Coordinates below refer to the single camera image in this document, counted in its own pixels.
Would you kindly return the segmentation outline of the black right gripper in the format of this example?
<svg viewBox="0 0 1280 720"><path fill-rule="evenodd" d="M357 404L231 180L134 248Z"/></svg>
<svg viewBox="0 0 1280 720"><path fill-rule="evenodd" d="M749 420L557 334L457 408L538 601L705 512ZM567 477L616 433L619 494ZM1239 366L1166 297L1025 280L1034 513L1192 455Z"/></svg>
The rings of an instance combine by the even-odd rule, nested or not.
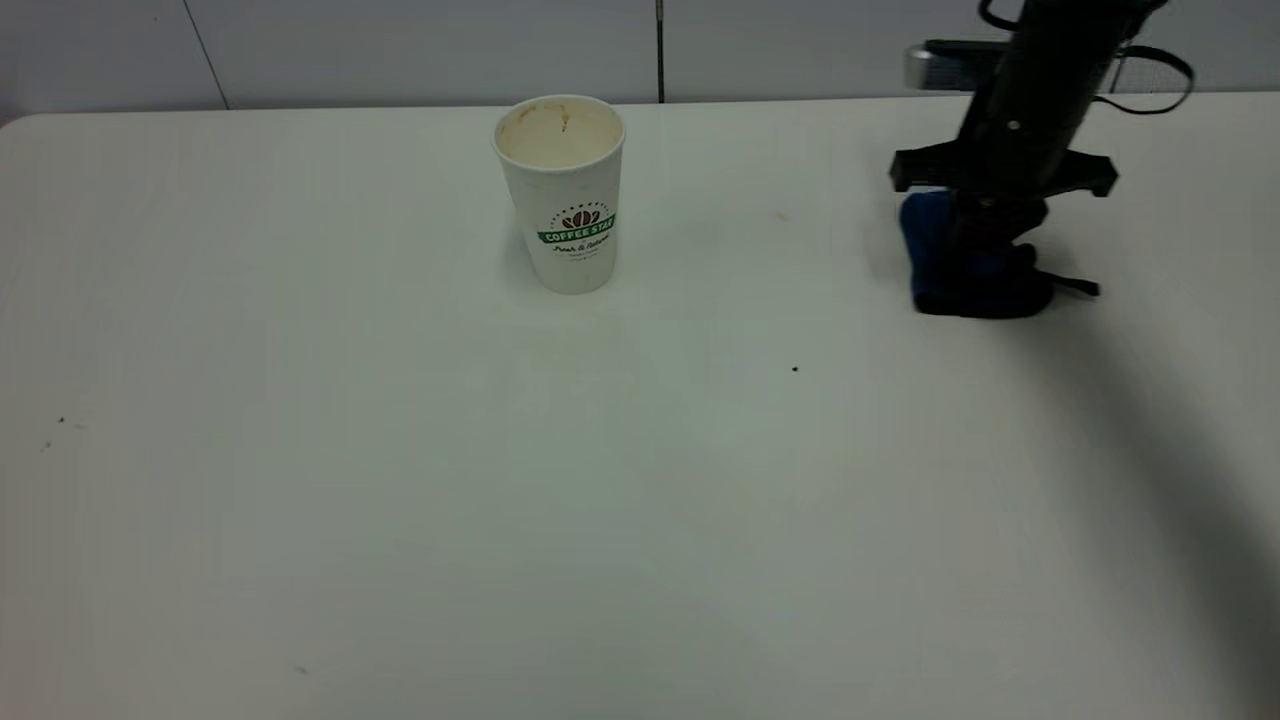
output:
<svg viewBox="0 0 1280 720"><path fill-rule="evenodd" d="M995 199L1000 270L1028 273L1038 251L1021 238L1044 223L1044 199L1111 192L1111 160L1075 152L1071 142L1117 49L1117 3L1028 1L1007 42L933 38L908 50L911 87L972 94L956 138L900 150L890 168L899 192L957 191L948 192L950 281L996 278L988 249Z"/></svg>

